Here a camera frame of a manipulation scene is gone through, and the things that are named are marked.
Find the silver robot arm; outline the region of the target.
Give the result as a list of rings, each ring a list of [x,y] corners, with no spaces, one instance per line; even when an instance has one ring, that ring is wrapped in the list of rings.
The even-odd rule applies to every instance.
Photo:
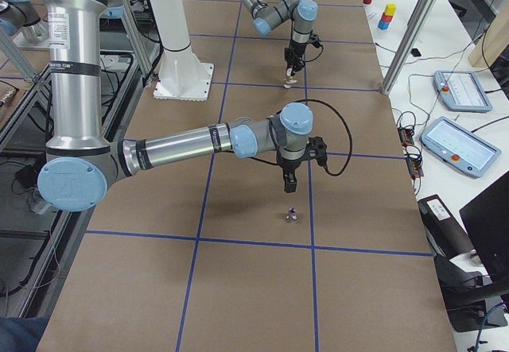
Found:
[[[112,141],[104,133],[122,100],[102,94],[103,58],[100,21],[130,7],[123,0],[41,0],[48,11],[48,64],[52,87],[53,132],[45,145],[46,163],[37,177],[41,197],[59,210],[81,212],[95,207],[109,188],[140,171],[213,153],[251,158],[276,152],[284,191],[297,188],[296,169],[309,160],[313,112],[304,103],[289,103],[261,121],[240,118],[176,135]],[[318,5],[313,0],[239,0],[266,35],[286,21],[292,32],[286,51],[285,87],[305,66],[302,57],[315,37]],[[149,0],[159,34],[161,70],[154,97],[206,101],[214,65],[200,62],[192,50],[182,0]]]
[[[319,36],[313,32],[318,15],[318,5],[313,0],[280,0],[270,6],[263,0],[240,0],[249,10],[253,25],[258,34],[267,35],[283,23],[291,22],[289,45],[284,50],[286,73],[284,87],[296,83],[295,75],[301,71],[307,60],[304,59],[308,45],[322,49]]]

